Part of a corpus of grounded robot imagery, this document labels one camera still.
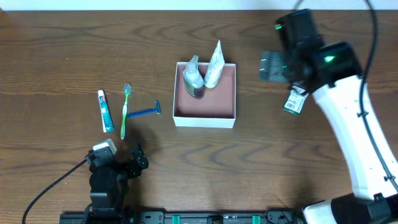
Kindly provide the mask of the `green white soap packet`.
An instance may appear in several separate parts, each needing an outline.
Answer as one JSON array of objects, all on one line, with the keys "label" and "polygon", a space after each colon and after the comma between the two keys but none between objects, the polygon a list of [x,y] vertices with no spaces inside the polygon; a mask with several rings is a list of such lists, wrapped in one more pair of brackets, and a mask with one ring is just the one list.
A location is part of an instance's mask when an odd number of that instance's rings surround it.
[{"label": "green white soap packet", "polygon": [[304,89],[298,86],[293,86],[284,103],[283,109],[298,116],[302,111],[307,97],[308,93]]}]

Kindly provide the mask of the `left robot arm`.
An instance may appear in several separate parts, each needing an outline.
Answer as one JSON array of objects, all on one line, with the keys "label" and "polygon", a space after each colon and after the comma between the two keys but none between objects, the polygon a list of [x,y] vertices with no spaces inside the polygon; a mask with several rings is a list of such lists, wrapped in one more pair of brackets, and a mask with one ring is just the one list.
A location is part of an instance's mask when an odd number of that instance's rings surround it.
[{"label": "left robot arm", "polygon": [[133,144],[126,161],[118,161],[116,154],[116,146],[107,139],[94,145],[85,157],[90,165],[90,198],[94,217],[126,217],[129,210],[124,205],[124,198],[129,189],[128,182],[149,167],[138,141]]}]

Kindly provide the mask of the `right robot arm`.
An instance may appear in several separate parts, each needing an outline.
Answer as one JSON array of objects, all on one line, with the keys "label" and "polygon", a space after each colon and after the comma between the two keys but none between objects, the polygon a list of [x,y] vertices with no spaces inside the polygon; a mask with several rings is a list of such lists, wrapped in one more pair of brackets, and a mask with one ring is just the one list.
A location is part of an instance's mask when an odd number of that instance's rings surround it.
[{"label": "right robot arm", "polygon": [[289,84],[284,109],[299,114],[312,96],[345,157],[352,192],[307,205],[295,223],[391,223],[397,220],[397,161],[367,90],[366,74],[346,42],[326,44],[308,9],[278,18],[281,52],[264,52],[260,74]]}]

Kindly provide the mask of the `white cream tube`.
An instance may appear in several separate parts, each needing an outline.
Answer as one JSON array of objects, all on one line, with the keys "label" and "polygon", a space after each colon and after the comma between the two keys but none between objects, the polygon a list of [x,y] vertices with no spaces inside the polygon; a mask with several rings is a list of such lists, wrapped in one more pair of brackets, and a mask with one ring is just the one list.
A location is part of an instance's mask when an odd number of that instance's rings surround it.
[{"label": "white cream tube", "polygon": [[215,88],[217,86],[223,67],[224,56],[221,49],[221,41],[219,40],[205,74],[204,84],[207,88]]}]

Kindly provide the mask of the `clear spray bottle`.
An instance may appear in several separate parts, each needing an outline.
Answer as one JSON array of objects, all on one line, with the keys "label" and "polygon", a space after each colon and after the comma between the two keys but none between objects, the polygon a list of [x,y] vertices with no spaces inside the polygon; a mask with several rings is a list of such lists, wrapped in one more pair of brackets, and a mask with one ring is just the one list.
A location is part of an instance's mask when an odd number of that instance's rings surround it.
[{"label": "clear spray bottle", "polygon": [[205,93],[203,77],[198,70],[198,56],[194,55],[183,71],[183,80],[187,92],[196,99],[201,99]]}]

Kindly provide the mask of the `green toothbrush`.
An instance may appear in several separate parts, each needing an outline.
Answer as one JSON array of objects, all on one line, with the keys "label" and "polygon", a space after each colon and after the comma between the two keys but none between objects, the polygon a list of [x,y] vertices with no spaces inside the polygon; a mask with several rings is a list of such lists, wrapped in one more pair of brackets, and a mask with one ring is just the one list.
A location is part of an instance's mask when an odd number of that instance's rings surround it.
[{"label": "green toothbrush", "polygon": [[124,140],[126,135],[126,116],[128,110],[128,101],[129,95],[131,94],[132,86],[129,83],[126,83],[124,86],[124,94],[125,94],[125,101],[122,110],[122,123],[121,123],[121,139]]}]

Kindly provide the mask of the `teal toothpaste tube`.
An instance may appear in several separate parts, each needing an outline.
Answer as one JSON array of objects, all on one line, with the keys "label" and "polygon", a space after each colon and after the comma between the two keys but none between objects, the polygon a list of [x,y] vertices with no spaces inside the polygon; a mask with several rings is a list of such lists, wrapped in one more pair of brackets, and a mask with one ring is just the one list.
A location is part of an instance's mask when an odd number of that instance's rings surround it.
[{"label": "teal toothpaste tube", "polygon": [[103,124],[103,132],[108,133],[114,131],[114,124],[109,111],[108,102],[106,100],[106,95],[103,90],[98,90],[98,101],[101,110],[101,118]]}]

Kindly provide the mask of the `blue disposable razor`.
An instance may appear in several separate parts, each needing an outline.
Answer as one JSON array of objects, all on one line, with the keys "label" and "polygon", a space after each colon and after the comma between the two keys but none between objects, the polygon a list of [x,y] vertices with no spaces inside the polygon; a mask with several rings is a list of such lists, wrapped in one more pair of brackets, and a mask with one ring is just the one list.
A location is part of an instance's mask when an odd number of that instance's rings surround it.
[{"label": "blue disposable razor", "polygon": [[161,108],[160,108],[160,103],[158,101],[155,101],[155,108],[149,108],[149,109],[145,109],[145,110],[128,113],[126,115],[126,118],[135,118],[138,116],[144,116],[144,115],[151,114],[151,113],[156,113],[156,114],[162,113]]}]

